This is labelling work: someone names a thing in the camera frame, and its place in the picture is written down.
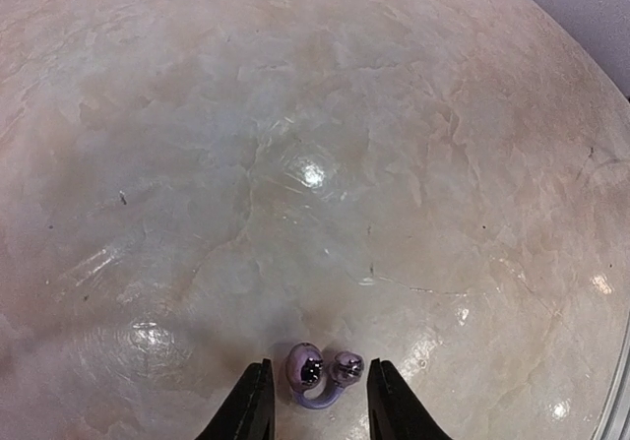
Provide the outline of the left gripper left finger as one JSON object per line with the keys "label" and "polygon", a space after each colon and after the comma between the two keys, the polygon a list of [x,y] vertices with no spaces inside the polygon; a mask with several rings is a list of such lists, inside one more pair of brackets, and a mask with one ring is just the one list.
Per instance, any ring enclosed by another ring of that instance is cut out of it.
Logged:
{"label": "left gripper left finger", "polygon": [[275,382],[272,361],[247,366],[196,440],[275,438]]}

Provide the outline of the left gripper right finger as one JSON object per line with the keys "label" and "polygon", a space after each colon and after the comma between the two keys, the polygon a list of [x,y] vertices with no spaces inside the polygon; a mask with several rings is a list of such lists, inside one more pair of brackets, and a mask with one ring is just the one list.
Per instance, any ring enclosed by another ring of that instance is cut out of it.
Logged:
{"label": "left gripper right finger", "polygon": [[373,359],[367,379],[371,440],[450,440],[395,365]]}

